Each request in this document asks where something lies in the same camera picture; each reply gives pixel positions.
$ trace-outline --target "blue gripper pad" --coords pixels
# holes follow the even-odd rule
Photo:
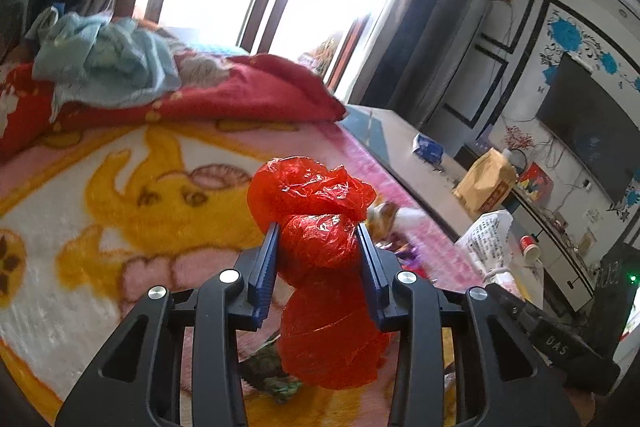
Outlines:
[[[254,307],[255,326],[260,328],[269,313],[273,285],[276,282],[276,254],[280,227],[271,223],[264,237],[254,267],[249,274],[247,300]]]

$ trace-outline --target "light blue cloth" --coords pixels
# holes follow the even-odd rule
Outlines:
[[[51,121],[65,102],[92,107],[146,105],[180,87],[166,41],[132,19],[68,13],[46,35],[33,63],[35,80],[54,82]]]

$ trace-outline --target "television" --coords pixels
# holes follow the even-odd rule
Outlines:
[[[536,118],[582,162],[611,201],[625,197],[640,169],[640,129],[568,54]]]

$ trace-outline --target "yellow cartoon character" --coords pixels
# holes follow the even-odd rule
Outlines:
[[[129,150],[108,155],[88,182],[85,202],[95,224],[66,243],[56,259],[66,288],[86,283],[98,295],[121,298],[122,267],[134,254],[101,251],[105,227],[119,230],[132,251],[148,258],[174,258],[207,247],[239,251],[261,243],[246,204],[247,172],[226,164],[187,172],[178,140],[161,126],[149,126],[145,141],[148,156],[123,192],[115,179],[129,162]]]

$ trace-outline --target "blanket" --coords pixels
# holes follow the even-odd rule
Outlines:
[[[167,39],[130,18],[112,22],[110,14],[82,17],[71,12],[58,19],[51,7],[25,38],[40,45],[33,78],[55,84],[50,121],[66,102],[137,107],[180,87]]]
[[[233,57],[224,68],[210,54],[175,55],[179,90],[141,107],[106,109],[66,103],[52,124],[52,82],[33,80],[32,64],[0,66],[0,162],[45,131],[158,121],[336,121],[344,106],[306,68],[274,55]]]
[[[344,164],[383,198],[414,200],[332,123],[160,122],[41,137],[0,166],[0,355],[51,424],[79,375],[153,285],[200,285],[262,241],[246,205],[254,172],[274,156]],[[481,283],[426,214],[408,235],[438,286]],[[241,359],[279,326],[290,288],[276,282],[256,333],[239,332]],[[190,425],[191,340],[182,361],[182,424]],[[446,338],[445,363],[452,360]],[[386,425],[397,360],[392,343],[365,387],[302,387],[285,405],[244,387],[252,427]]]

